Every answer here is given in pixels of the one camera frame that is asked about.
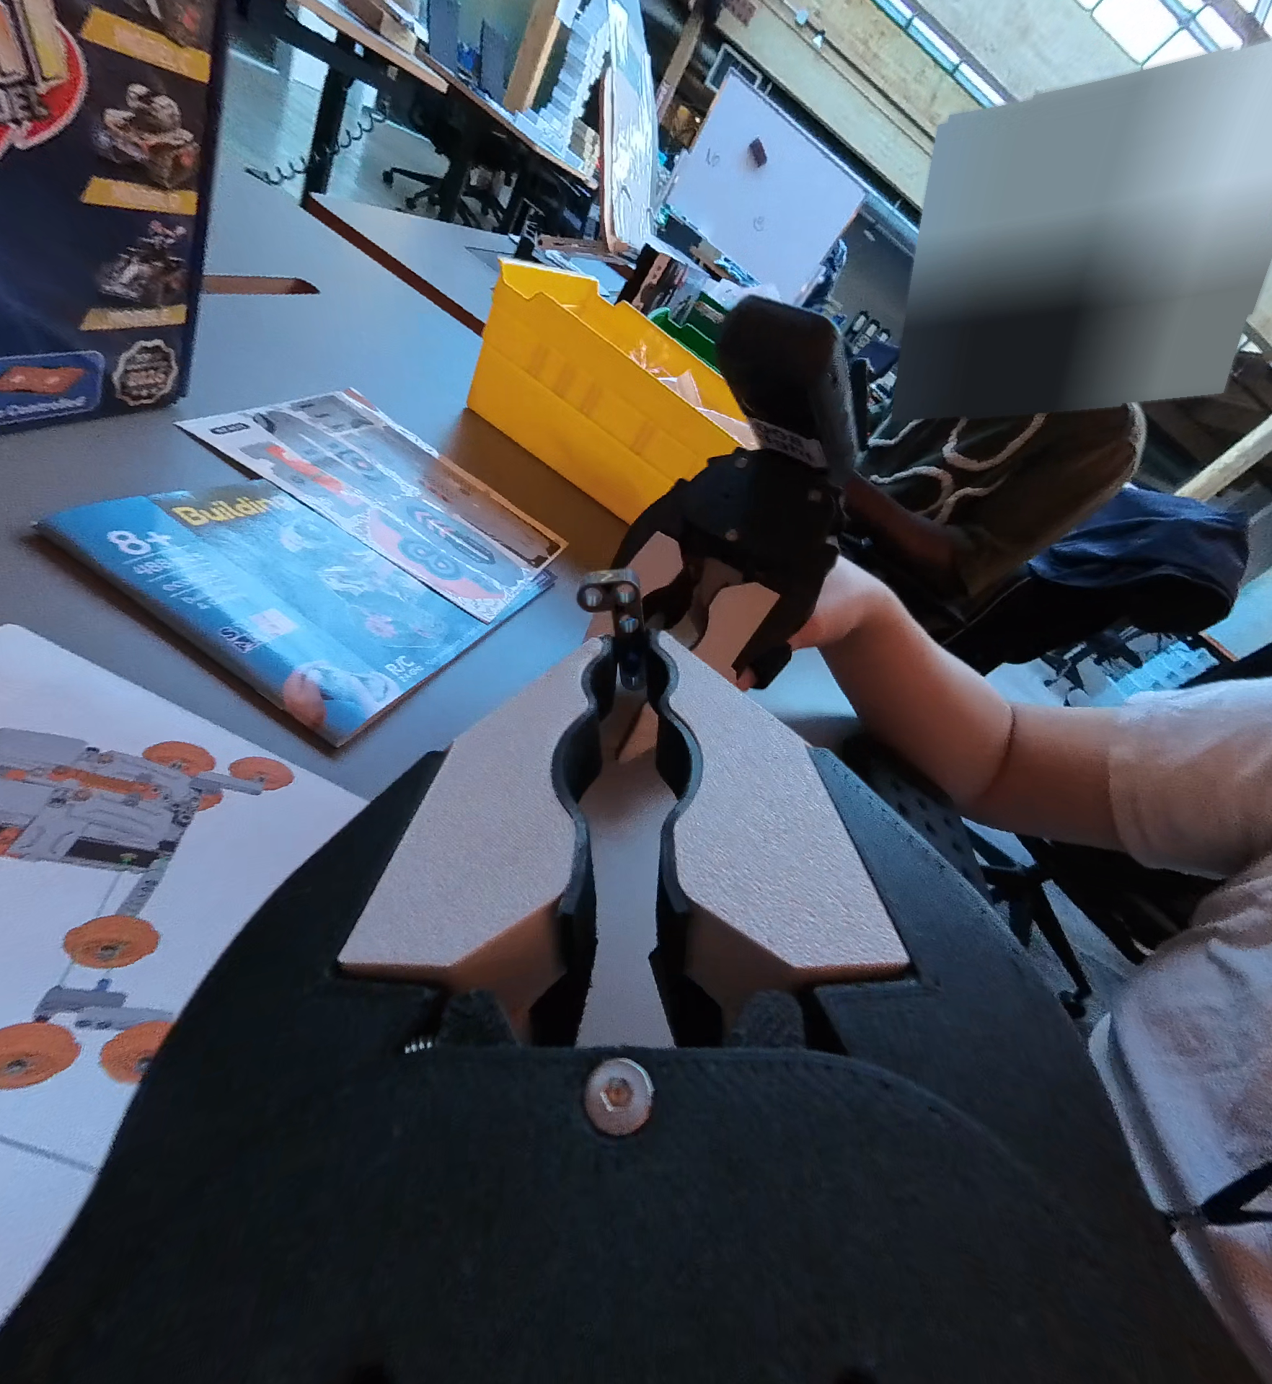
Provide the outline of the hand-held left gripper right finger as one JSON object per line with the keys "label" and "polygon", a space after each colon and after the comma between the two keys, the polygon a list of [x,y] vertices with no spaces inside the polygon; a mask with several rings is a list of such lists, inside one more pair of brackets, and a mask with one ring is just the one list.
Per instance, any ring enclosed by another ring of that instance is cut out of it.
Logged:
{"label": "hand-held left gripper right finger", "polygon": [[650,954],[678,1047],[719,1047],[761,994],[895,983],[912,962],[812,748],[666,634],[647,662],[660,829]]}

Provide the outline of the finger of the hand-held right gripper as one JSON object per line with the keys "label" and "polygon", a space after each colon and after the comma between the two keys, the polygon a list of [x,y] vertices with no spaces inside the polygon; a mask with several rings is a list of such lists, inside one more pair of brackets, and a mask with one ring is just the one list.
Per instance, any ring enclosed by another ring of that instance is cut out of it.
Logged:
{"label": "finger of the hand-held right gripper", "polygon": [[663,632],[684,649],[695,650],[704,637],[704,616],[697,598],[701,569],[691,573],[681,544],[656,533],[642,547],[642,613],[649,630]]}
{"label": "finger of the hand-held right gripper", "polygon": [[739,681],[738,659],[781,601],[732,571],[704,571],[691,605],[691,652],[726,681]]}

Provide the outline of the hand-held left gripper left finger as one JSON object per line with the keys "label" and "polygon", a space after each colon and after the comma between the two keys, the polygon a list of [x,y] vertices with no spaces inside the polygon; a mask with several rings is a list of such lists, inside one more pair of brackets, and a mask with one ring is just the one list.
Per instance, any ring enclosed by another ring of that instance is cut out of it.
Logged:
{"label": "hand-held left gripper left finger", "polygon": [[534,1011],[567,975],[562,906],[582,877],[566,738],[595,728],[589,639],[448,749],[338,957],[355,979],[489,992],[534,1042]]}

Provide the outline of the black building beam with pin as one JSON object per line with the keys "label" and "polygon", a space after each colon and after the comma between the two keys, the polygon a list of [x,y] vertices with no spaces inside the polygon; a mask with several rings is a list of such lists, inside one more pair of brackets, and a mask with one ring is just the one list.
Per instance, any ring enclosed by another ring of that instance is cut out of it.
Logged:
{"label": "black building beam with pin", "polygon": [[646,688],[649,633],[640,579],[631,568],[591,572],[581,582],[578,605],[588,614],[611,619],[612,658],[626,691]]}

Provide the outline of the person's right forearm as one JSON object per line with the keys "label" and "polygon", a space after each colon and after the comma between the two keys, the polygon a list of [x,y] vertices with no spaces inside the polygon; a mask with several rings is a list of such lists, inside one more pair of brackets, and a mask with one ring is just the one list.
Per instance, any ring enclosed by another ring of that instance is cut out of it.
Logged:
{"label": "person's right forearm", "polygon": [[858,719],[967,818],[1015,835],[1120,847],[1114,712],[1008,701],[890,594],[873,600],[855,636]]}

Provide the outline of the grey desk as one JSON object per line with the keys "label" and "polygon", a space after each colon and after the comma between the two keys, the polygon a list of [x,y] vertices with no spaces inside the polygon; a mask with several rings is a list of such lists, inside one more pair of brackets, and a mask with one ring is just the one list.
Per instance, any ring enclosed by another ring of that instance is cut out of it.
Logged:
{"label": "grey desk", "polygon": [[[19,624],[130,684],[373,800],[576,649],[576,581],[608,568],[626,527],[466,406],[482,341],[368,257],[240,172],[210,198],[205,268],[303,280],[310,296],[205,296],[187,395],[165,411],[0,437],[0,626]],[[178,421],[360,390],[567,543],[554,587],[499,633],[332,751],[188,646],[32,524],[108,499],[224,482]]]}

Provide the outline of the person's right hand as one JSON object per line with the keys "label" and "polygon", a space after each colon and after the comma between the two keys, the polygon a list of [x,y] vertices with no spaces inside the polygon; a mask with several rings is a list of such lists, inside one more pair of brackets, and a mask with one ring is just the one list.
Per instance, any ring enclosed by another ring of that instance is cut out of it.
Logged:
{"label": "person's right hand", "polygon": [[900,598],[887,585],[858,563],[838,557],[790,649],[832,649],[864,633],[881,633],[903,616],[908,613]]}

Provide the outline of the yellow plastic bin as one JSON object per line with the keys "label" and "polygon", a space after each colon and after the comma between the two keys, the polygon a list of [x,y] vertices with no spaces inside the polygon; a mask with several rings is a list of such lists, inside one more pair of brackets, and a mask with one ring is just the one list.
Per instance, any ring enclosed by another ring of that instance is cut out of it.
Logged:
{"label": "yellow plastic bin", "polygon": [[756,447],[714,368],[592,278],[521,261],[501,267],[467,403],[624,524]]}

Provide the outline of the sticker sheet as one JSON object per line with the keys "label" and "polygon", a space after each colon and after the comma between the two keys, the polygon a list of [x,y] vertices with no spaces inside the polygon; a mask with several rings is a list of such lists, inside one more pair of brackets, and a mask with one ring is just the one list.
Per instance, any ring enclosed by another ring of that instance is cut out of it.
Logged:
{"label": "sticker sheet", "polygon": [[567,549],[357,390],[178,425],[486,624],[540,594]]}

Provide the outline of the open white instruction booklet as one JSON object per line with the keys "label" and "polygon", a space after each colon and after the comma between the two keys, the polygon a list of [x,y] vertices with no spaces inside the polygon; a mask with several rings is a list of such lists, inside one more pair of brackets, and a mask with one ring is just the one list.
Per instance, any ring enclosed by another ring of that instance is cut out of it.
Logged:
{"label": "open white instruction booklet", "polygon": [[362,807],[0,627],[0,1324],[214,962]]}

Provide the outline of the whiteboard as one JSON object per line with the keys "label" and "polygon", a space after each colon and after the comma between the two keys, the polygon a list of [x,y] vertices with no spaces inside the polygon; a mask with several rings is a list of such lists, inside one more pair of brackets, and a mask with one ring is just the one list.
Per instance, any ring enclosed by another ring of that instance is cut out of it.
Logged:
{"label": "whiteboard", "polygon": [[801,303],[868,191],[864,178],[735,73],[675,166],[663,206],[756,284]]}

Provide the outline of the blue cover booklet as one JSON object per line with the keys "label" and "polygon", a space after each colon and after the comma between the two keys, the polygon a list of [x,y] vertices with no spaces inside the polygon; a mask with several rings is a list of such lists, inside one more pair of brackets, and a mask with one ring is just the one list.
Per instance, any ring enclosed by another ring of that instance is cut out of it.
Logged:
{"label": "blue cover booklet", "polygon": [[490,630],[267,480],[99,502],[35,531],[335,748]]}

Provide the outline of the person's white shirt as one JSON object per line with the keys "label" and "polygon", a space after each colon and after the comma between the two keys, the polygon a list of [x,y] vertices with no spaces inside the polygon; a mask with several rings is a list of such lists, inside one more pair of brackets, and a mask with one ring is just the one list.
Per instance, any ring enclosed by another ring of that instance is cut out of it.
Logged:
{"label": "person's white shirt", "polygon": [[1107,765],[1121,848],[1216,887],[1094,1055],[1177,1249],[1272,1382],[1272,680],[1129,701]]}

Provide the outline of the robot kit box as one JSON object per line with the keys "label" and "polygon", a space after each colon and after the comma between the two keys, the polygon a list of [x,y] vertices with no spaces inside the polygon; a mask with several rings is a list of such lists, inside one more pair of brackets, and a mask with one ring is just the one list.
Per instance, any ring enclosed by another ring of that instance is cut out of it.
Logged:
{"label": "robot kit box", "polygon": [[189,390],[229,9],[0,2],[0,437]]}

